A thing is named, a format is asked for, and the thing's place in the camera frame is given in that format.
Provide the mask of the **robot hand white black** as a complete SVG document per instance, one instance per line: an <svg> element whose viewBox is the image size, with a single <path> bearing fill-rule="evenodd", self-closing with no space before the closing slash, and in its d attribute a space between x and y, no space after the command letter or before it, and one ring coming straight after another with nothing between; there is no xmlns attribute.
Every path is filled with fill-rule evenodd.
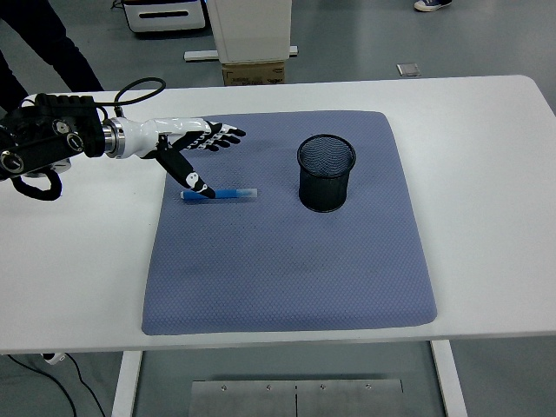
<svg viewBox="0 0 556 417"><path fill-rule="evenodd" d="M163 118L132 122L118 118L123 132L118 156L138 156L156 160L167 173L189 189L209 199L215 191L200 177L182 155L184 150L216 152L241 142L245 132L222 122L202 118Z"/></svg>

